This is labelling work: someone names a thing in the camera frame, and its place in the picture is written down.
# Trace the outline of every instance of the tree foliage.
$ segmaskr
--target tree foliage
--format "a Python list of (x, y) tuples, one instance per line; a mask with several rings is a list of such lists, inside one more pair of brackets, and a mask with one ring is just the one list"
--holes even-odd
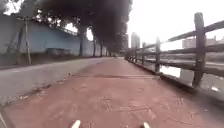
[(127, 40), (131, 0), (26, 0), (21, 13), (26, 14), (26, 3), (34, 8), (34, 16), (37, 10), (42, 11), (39, 15), (43, 22), (57, 24), (60, 19), (61, 27), (72, 22), (79, 31), (91, 28), (99, 43), (112, 51), (121, 49)]

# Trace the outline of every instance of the concrete wall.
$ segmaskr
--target concrete wall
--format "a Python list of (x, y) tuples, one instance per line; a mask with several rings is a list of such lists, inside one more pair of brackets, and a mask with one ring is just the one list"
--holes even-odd
[(110, 58), (91, 58), (43, 64), (0, 71), (0, 104), (16, 100), (19, 96), (63, 80), (94, 64)]
[[(10, 59), (14, 59), (8, 56), (2, 56), (2, 54), (6, 53), (6, 49), (11, 40), (13, 42), (18, 41), (18, 31), (21, 25), (22, 21), (15, 17), (0, 15), (0, 65), (1, 63), (11, 63)], [(72, 55), (79, 54), (80, 41), (77, 36), (50, 28), (37, 22), (29, 22), (28, 39), (31, 53), (43, 53), (47, 48), (60, 48), (69, 50)], [(25, 36), (23, 36), (22, 40), (21, 52), (25, 53)], [(87, 38), (84, 40), (83, 44), (83, 55), (93, 55), (93, 43)], [(96, 55), (100, 55), (99, 45), (96, 48)]]

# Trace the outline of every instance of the wooden railing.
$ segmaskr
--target wooden railing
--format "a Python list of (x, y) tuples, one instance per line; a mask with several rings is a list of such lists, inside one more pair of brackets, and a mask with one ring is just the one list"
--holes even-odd
[[(155, 72), (156, 73), (160, 72), (159, 71), (160, 65), (192, 70), (192, 71), (194, 71), (194, 78), (192, 81), (192, 86), (194, 88), (197, 88), (200, 86), (200, 82), (201, 82), (201, 79), (202, 79), (204, 73), (224, 77), (224, 70), (221, 70), (219, 68), (205, 66), (206, 53), (224, 52), (224, 44), (215, 44), (215, 45), (206, 46), (206, 32), (211, 32), (214, 30), (224, 28), (224, 21), (217, 22), (217, 23), (214, 23), (214, 24), (204, 27), (204, 20), (203, 20), (202, 13), (196, 13), (194, 15), (194, 21), (195, 21), (195, 30), (194, 31), (172, 37), (165, 42), (160, 42), (160, 40), (157, 39), (155, 44), (150, 44), (150, 45), (144, 46), (143, 48), (130, 49), (129, 51), (126, 52), (125, 59), (132, 61), (134, 63), (141, 61), (141, 65), (144, 65), (145, 62), (153, 63), (153, 64), (155, 64)], [(189, 38), (192, 36), (196, 37), (196, 47), (195, 48), (169, 50), (169, 51), (161, 51), (160, 50), (161, 44)], [(161, 55), (165, 55), (165, 54), (195, 54), (196, 55), (195, 64), (189, 64), (189, 63), (184, 63), (184, 62), (177, 63), (175, 61), (171, 61), (171, 62), (170, 61), (162, 61), (162, 59), (160, 59)], [(155, 59), (154, 60), (146, 59), (146, 56), (155, 56)]]

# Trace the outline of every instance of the fence post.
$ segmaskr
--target fence post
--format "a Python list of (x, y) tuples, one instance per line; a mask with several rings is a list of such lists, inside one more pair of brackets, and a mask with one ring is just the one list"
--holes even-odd
[(204, 20), (202, 13), (194, 15), (195, 29), (196, 29), (196, 62), (195, 72), (192, 85), (194, 88), (200, 87), (201, 79), (203, 77), (203, 68), (205, 66), (205, 45), (206, 36), (204, 31)]
[(135, 63), (137, 63), (138, 62), (138, 58), (137, 58), (138, 56), (137, 56), (137, 48), (135, 48)]
[(145, 47), (145, 43), (143, 43), (143, 45), (142, 45), (142, 65), (144, 65), (144, 63), (145, 63), (145, 55), (143, 54), (145, 51), (144, 47)]
[(156, 74), (159, 73), (160, 70), (160, 40), (159, 38), (156, 39), (156, 64), (155, 64), (155, 72)]
[(134, 62), (134, 55), (135, 55), (135, 50), (131, 50), (131, 61)]

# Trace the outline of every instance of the road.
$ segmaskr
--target road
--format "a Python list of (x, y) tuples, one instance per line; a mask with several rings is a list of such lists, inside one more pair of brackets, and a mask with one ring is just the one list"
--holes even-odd
[(6, 106), (16, 128), (223, 128), (224, 116), (199, 96), (123, 59), (110, 59)]

